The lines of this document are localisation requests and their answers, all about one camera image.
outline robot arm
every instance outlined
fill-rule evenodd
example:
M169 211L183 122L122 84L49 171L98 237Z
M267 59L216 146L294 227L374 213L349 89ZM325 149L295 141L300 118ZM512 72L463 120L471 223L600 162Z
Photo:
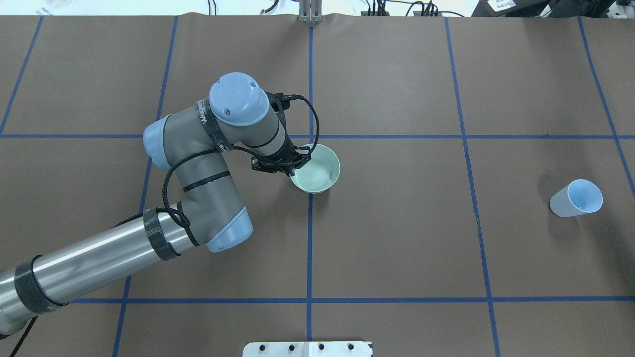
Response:
M173 170L183 185L185 199L170 206L181 218L166 209L146 210L139 218L1 273L0 339L34 316L195 246L222 252L249 238L251 221L222 153L242 142L248 149L238 149L255 154L254 170L293 175L312 151L295 147L286 132L283 111L296 97L266 93L248 75L230 73L211 87L208 98L148 126L148 155L158 167ZM197 156L203 151L209 153Z

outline white label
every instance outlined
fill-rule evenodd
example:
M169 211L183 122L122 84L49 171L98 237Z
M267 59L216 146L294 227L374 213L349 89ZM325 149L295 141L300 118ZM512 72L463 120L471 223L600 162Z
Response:
M487 3L496 12L513 8L516 5L514 0L487 0Z

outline white floor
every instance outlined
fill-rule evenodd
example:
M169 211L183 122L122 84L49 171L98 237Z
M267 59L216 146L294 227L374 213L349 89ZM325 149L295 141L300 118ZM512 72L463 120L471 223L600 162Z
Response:
M215 0L218 15L258 15L270 7L273 0ZM469 16L478 0L435 0L440 11L454 11ZM404 16L409 4L387 3L386 10L392 16ZM360 15L366 11L366 0L323 0L323 14L342 13ZM413 10L420 10L415 5ZM0 0L0 15L181 15L184 13L208 13L206 0ZM298 13L298 3L280 0L270 15Z

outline black tape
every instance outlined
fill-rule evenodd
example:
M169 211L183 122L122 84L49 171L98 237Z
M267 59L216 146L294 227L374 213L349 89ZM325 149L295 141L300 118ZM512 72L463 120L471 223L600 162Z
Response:
M191 191L191 190L193 190L193 189L195 189L197 187L201 187L202 185L209 184L210 182L214 182L214 181L216 181L218 179L222 179L223 177L227 177L229 175L231 175L231 173L229 173L229 171L223 171L221 173L217 173L216 175L212 175L210 177L206 177L206 178L204 178L202 180L196 181L193 184L189 184L189 185L183 187L183 192Z
M35 274L33 274L33 263L40 257L41 255L36 255L30 261L17 266L13 284L18 298L27 309L36 314L46 314L66 306L68 303L59 304L49 299L42 291L42 287L39 286Z
M164 262L172 260L181 255L172 247L172 244L165 239L161 224L159 223L159 214L156 208L144 211L144 228L145 235L150 241L154 253Z
M177 210L183 213L183 207L181 205L181 201L177 202ZM184 227L184 229L185 229L185 233L187 234L187 237L190 239L190 242L192 242L192 245L199 246L200 244L196 241L196 238L194 238L194 235L192 234L192 230L190 229L190 227Z
M210 101L207 98L196 102L196 111L199 114L199 120L203 125L203 129L205 129L205 133L207 133L207 136L210 137L211 142L214 143L214 146L216 146L218 151L224 152L234 150L232 144L227 141L223 132L220 131L220 127L216 122L216 116L211 112Z

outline white mounting plate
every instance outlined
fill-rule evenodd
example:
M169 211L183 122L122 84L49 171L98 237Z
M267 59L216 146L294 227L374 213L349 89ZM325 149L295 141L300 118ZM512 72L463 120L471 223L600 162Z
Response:
M244 347L243 357L373 357L372 345L364 341L252 342Z

